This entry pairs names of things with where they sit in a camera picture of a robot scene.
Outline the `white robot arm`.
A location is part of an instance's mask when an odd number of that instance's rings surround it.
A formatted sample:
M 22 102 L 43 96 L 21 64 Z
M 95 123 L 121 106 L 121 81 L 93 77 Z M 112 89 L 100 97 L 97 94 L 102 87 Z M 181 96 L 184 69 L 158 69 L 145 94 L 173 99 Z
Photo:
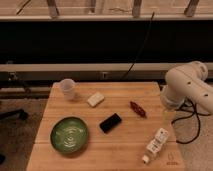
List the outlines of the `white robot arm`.
M 189 62 L 170 69 L 160 100 L 167 109 L 179 108 L 186 98 L 213 114 L 213 87 L 205 83 L 207 66 L 200 61 Z

